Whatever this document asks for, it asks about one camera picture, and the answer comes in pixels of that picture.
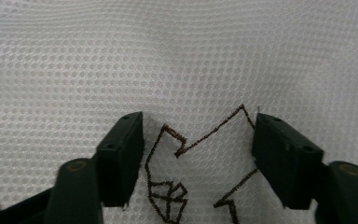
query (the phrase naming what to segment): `brown stitching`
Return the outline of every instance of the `brown stitching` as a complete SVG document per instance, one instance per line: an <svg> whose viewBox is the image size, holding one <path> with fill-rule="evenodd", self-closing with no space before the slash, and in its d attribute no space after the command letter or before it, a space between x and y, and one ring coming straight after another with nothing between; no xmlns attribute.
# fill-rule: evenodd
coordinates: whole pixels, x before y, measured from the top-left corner
<svg viewBox="0 0 358 224"><path fill-rule="evenodd" d="M228 116L228 118L226 118L225 120L223 120L219 125L217 125L217 127L215 127L211 132L207 133L206 135L204 135L203 137L201 137L201 139L197 140L195 143L191 144L191 146L189 147L180 147L174 154L176 156L176 158L179 158L179 156L181 156L182 154L185 154L186 152L188 152L191 148L196 147L200 142L204 141L205 139L209 138L209 136L211 136L213 133L216 133L217 131L219 131L219 129L225 125L226 123L228 123L229 120L231 120L232 118L234 118L234 116L236 116L240 111L243 111L245 113L245 116L248 120L248 123L252 126L252 128L255 128L255 125L253 124L252 120L249 117L249 113L248 111L246 111L245 105L240 105L240 107L238 107L230 116Z"/></svg>
<svg viewBox="0 0 358 224"><path fill-rule="evenodd" d="M156 147L159 143L159 141L161 140L161 137L164 133L168 133L169 135L171 135L172 137L176 138L177 140L179 140L181 142L181 146L180 148L183 148L185 146L186 143L186 139L179 133L177 133L174 129L170 128L168 125L164 124L161 127L161 130L158 134L158 139L156 140L155 144L153 145L152 149L150 150L150 153L146 159L146 163L145 163L145 169L146 169L146 174L147 174L147 191L148 191L148 199L150 201L150 203L153 205L153 207L155 208L156 212L158 213L158 215L162 218L162 220L165 223L170 223L170 224L179 224L180 218L182 217L182 213L187 205L187 199L184 199L184 196L187 194L187 189L185 188L185 186L179 182L175 187L173 187L173 182L172 181L164 181L164 182L153 182L152 181L152 175L150 172L150 167L149 167L149 163L156 151ZM168 190L168 195L167 196L161 196L158 195L156 193L152 192L152 187L155 186L164 186L167 185L169 187ZM183 193L180 194L179 196L172 198L172 194L179 190L182 189ZM165 215L162 214L162 211L159 209L159 207L157 206L154 198L157 199L161 199L166 201L166 212ZM182 206L179 209L179 214L178 217L176 218L176 220L172 220L171 219L171 203L181 203Z"/></svg>
<svg viewBox="0 0 358 224"><path fill-rule="evenodd" d="M239 189L247 180L249 180L249 178L252 177L252 175L254 175L255 173L257 173L258 169L254 169L252 172L250 172L248 175L246 175L241 181L240 183L238 183L233 189L231 189L228 193L226 193L222 199L220 199L219 201L217 201L217 203L215 203L213 205L214 208L218 208L224 205L228 205L229 208L229 213L231 214L231 220L234 224L240 224L240 221L238 220L238 215L237 215L237 208L236 205L234 203L234 200L227 200L227 198L229 196L231 196L237 189Z"/></svg>
<svg viewBox="0 0 358 224"><path fill-rule="evenodd" d="M147 174L148 199L151 202L151 204L153 205L153 207L155 208L155 210L158 213L158 215L163 219L163 221L165 223L179 224L179 221L180 221L180 219L182 217L183 211L184 211L184 209L185 209L185 207L187 205L187 199L184 199L184 197L185 197L185 195L187 195L188 191L187 191L187 189L185 188L185 186L181 182L179 182L178 184L176 184L175 187L173 187L173 182L172 181L164 181L164 182L153 182L152 181L152 176L151 176L151 172L150 172L150 168L149 168L149 163L150 163L151 158L153 157L153 155L154 155L154 153L156 151L156 147L157 147L159 141L161 140L161 137L164 134L164 132L168 133L173 138L176 138L177 140L179 140L181 142L181 146L174 153L176 158L179 158L180 155L185 154L191 148L195 147L200 142L202 142L205 139L209 138L213 133L216 133L217 131L219 131L219 129L223 125L228 123L228 121L231 120L232 118L234 118L234 116L236 116L241 110L245 113L245 116L247 118L248 123L251 125L251 127L253 129L255 129L255 125L253 124L252 120L250 119L249 113L246 111L245 106L240 105L228 118L226 118L219 125L217 125L216 128L214 128L211 132L209 132L206 135L204 135L203 137L201 137L201 139L197 140L195 143L193 143L189 147L185 147L186 139L181 134L177 133L174 129L169 127L167 124L164 124L161 127L161 130L160 130L160 132L158 134L158 139L156 140L155 144L153 145L152 149L150 150L149 155L147 156L146 163L145 163L145 169L146 169L146 174ZM213 205L214 208L224 206L224 205L228 205L229 212L231 214L231 219L232 219L234 224L239 224L240 223L239 220L238 220L238 216L237 216L236 205L234 203L234 200L227 200L227 198L229 196L231 196L238 188L240 188L256 172L257 172L257 169L255 169L251 173L249 173L243 180L240 181L239 184L237 184L233 189L231 189L227 194L225 194L225 196L223 196L222 199L220 199L219 201L217 201L217 203L215 203ZM158 194L152 192L152 187L164 186L164 185L167 185L169 187L167 196L161 196L161 195L158 195ZM175 198L172 198L172 194L175 191L179 190L179 188L183 191L183 193L178 195L178 196L176 196ZM158 206L156 205L156 202L155 202L155 200L153 198L157 198L157 199L161 199L161 200L166 201L166 214L165 214L165 216L162 214L161 210L158 208ZM171 203L182 203L182 206L179 209L178 217L176 218L175 221L171 220Z"/></svg>

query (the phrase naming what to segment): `white mesh fabric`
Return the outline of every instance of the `white mesh fabric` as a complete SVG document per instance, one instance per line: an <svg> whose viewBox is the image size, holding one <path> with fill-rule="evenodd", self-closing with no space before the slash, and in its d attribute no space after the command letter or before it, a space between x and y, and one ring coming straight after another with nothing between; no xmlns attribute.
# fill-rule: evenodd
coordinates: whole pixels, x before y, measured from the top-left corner
<svg viewBox="0 0 358 224"><path fill-rule="evenodd" d="M0 0L2 208L51 187L127 113L144 111L147 156L163 123L191 144L241 104L289 122L325 162L358 164L358 2ZM179 159L163 136L150 165L186 185L180 223L230 223L213 203L254 168L252 131L239 114ZM233 198L240 223L313 223L261 174ZM143 166L130 207L104 220L164 223Z"/></svg>

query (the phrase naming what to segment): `clamp jaw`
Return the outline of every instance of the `clamp jaw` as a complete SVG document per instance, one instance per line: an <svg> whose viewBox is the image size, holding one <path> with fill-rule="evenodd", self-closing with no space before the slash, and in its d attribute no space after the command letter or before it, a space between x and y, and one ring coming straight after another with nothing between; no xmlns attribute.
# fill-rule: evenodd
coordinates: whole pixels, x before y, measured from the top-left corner
<svg viewBox="0 0 358 224"><path fill-rule="evenodd" d="M62 165L53 188L0 211L0 224L103 224L101 203L129 202L144 147L142 112L122 117L91 159Z"/></svg>
<svg viewBox="0 0 358 224"><path fill-rule="evenodd" d="M252 145L255 164L284 207L308 210L316 223L358 224L358 166L322 163L324 151L281 119L258 114Z"/></svg>

